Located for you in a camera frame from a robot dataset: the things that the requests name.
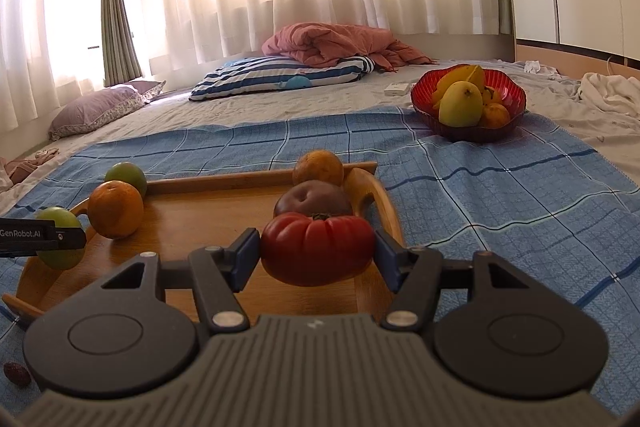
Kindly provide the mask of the green apple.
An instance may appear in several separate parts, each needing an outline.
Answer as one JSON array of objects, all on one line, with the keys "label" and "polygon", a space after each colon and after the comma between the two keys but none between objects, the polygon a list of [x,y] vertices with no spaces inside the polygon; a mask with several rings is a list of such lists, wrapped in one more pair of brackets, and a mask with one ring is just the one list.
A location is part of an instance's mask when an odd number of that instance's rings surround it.
[{"label": "green apple", "polygon": [[148,188],[145,173],[140,167],[130,161],[121,161],[112,166],[105,173],[103,181],[122,181],[128,183],[137,189],[141,197],[145,196],[146,189]]},{"label": "green apple", "polygon": [[69,270],[76,267],[84,257],[85,247],[79,247],[79,243],[76,241],[78,234],[73,232],[72,235],[68,235],[68,232],[75,229],[82,232],[82,225],[79,219],[70,210],[58,206],[40,210],[37,213],[37,218],[54,222],[56,228],[55,240],[63,245],[62,249],[53,248],[37,251],[38,258],[49,268],[55,270]]}]

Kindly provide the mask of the red heirloom tomato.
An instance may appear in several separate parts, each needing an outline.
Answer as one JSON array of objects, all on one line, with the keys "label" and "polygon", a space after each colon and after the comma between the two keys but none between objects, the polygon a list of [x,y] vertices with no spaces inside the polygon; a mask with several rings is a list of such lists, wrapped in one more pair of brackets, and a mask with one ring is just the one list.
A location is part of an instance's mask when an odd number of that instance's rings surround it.
[{"label": "red heirloom tomato", "polygon": [[260,255],[266,272],[282,283],[323,286],[366,271],[375,244],[366,219],[286,212],[265,226]]}]

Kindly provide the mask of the large orange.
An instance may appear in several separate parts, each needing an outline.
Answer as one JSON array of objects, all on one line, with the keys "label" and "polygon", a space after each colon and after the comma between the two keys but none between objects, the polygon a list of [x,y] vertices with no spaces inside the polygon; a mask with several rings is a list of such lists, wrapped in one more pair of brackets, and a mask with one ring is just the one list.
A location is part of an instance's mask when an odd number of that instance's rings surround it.
[{"label": "large orange", "polygon": [[143,199],[131,184],[114,180],[100,184],[90,195],[87,215],[93,228],[108,239],[124,239],[140,227]]}]

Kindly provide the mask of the dark purple plum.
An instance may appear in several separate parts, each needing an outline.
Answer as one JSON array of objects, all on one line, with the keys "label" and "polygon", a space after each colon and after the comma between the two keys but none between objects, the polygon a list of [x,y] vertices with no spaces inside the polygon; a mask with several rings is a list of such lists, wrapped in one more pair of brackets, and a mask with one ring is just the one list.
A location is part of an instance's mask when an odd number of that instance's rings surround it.
[{"label": "dark purple plum", "polygon": [[323,213],[329,216],[348,216],[352,206],[341,187],[319,180],[299,183],[285,192],[273,208],[273,216],[297,212],[304,216]]}]

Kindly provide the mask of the dried red date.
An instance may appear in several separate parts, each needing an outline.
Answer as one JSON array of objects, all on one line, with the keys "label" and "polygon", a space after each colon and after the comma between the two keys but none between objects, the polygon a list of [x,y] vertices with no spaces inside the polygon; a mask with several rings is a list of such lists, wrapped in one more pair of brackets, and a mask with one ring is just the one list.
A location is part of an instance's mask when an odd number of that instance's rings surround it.
[{"label": "dried red date", "polygon": [[2,366],[4,376],[8,381],[17,388],[25,389],[32,382],[29,371],[23,365],[17,362],[6,362]]}]

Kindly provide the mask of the small rough orange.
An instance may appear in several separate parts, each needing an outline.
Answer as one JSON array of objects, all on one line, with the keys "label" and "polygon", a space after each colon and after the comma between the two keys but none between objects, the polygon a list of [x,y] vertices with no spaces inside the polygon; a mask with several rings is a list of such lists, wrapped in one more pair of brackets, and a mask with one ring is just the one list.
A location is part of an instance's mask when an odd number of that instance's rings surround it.
[{"label": "small rough orange", "polygon": [[344,181],[344,166],[330,150],[311,150],[296,161],[292,172],[294,185],[306,181],[323,181],[341,186]]}]

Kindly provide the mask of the pink clothing pile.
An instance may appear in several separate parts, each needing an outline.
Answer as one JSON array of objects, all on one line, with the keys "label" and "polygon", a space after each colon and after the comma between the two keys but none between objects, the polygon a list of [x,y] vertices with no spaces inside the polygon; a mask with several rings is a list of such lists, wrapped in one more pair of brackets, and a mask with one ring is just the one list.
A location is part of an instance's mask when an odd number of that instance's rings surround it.
[{"label": "pink clothing pile", "polygon": [[32,157],[16,158],[13,160],[1,159],[0,191],[6,192],[16,184],[22,183],[33,172],[46,162],[58,155],[57,148],[40,150]]}]

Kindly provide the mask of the purple pillow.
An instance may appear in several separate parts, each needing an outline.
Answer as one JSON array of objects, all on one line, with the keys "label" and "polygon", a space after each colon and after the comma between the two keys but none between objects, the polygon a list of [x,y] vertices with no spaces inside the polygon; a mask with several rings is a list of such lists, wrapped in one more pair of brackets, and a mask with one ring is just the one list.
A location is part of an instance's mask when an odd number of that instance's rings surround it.
[{"label": "purple pillow", "polygon": [[76,98],[52,120],[49,139],[58,141],[98,130],[151,103],[164,86],[165,81],[131,80]]}]

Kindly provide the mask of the blue checkered blanket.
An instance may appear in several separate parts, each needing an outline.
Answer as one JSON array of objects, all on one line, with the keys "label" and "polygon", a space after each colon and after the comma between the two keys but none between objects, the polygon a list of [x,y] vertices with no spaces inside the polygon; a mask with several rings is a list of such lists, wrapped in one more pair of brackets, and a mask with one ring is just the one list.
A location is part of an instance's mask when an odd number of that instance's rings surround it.
[{"label": "blue checkered blanket", "polygon": [[594,317],[610,343],[594,396],[617,414],[637,403],[639,187],[539,115],[525,115],[508,139],[487,145],[448,142],[395,107],[100,140],[27,193],[3,195],[1,208],[29,218],[73,206],[121,160],[160,180],[284,169],[318,149],[376,162],[410,245],[449,258],[490,249]]}]

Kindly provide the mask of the small orange in bowl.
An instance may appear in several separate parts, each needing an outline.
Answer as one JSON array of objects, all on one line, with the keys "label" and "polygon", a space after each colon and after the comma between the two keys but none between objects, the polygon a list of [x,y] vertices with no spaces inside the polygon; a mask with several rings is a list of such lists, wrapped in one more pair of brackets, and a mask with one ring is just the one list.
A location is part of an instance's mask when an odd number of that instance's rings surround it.
[{"label": "small orange in bowl", "polygon": [[478,125],[486,129],[500,129],[511,121],[511,114],[506,106],[498,102],[491,102],[483,106],[483,115]]}]

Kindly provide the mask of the blue white striped pillow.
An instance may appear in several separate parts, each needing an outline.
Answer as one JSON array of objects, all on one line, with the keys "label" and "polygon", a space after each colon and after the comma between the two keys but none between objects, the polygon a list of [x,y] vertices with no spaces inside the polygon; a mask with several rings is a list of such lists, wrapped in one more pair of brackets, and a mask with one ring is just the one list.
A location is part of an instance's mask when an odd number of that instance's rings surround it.
[{"label": "blue white striped pillow", "polygon": [[193,87],[189,100],[201,102],[259,92],[290,91],[360,80],[375,69],[369,57],[353,56],[334,66],[310,67],[291,57],[247,57],[209,72]]}]

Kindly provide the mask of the red plastic fruit bowl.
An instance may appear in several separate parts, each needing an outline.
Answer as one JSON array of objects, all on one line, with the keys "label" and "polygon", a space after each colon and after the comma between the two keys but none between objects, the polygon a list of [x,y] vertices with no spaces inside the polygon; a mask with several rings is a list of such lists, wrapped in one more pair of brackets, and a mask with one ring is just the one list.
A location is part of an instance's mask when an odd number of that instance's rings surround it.
[{"label": "red plastic fruit bowl", "polygon": [[411,102],[437,134],[475,143],[505,138],[526,109],[524,90],[509,76],[472,64],[430,70],[412,88]]}]

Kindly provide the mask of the yellow starfruit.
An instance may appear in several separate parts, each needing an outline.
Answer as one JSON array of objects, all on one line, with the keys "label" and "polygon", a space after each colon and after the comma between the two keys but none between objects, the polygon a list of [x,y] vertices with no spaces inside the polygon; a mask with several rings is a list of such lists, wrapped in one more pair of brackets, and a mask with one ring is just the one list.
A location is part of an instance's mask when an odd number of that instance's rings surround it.
[{"label": "yellow starfruit", "polygon": [[450,69],[442,76],[442,79],[436,84],[436,90],[432,95],[432,102],[437,105],[446,91],[458,81],[469,81],[477,87],[480,92],[485,89],[485,72],[480,65],[464,64]]}]

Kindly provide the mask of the grey bed sheet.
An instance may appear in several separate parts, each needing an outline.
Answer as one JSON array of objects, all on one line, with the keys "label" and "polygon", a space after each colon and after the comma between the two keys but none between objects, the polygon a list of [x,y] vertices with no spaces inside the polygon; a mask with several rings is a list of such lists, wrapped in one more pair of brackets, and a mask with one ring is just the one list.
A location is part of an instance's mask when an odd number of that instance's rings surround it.
[{"label": "grey bed sheet", "polygon": [[[629,178],[639,180],[639,119],[629,108],[620,112],[600,109],[584,97],[578,77],[566,77],[546,65],[533,72],[531,61],[483,61],[480,64],[501,70],[518,83],[526,92],[527,108],[531,112],[555,121],[593,146]],[[336,86],[246,94],[205,102],[191,102],[186,90],[169,93],[96,131],[55,142],[58,156],[39,167],[23,183],[1,193],[1,212],[7,213],[54,168],[91,144],[204,124],[253,124],[387,105],[408,108],[411,106],[408,95],[389,96],[384,89],[394,82],[416,81],[427,69],[426,66],[406,66],[397,72],[372,72],[358,81]]]}]

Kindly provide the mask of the white crumpled cloth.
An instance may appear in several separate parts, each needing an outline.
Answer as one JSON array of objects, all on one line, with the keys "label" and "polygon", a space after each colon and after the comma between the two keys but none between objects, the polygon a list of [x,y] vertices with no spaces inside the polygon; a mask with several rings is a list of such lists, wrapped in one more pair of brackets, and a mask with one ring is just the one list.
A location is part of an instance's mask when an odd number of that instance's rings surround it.
[{"label": "white crumpled cloth", "polygon": [[622,75],[587,72],[580,80],[579,98],[606,113],[639,118],[640,81]]}]

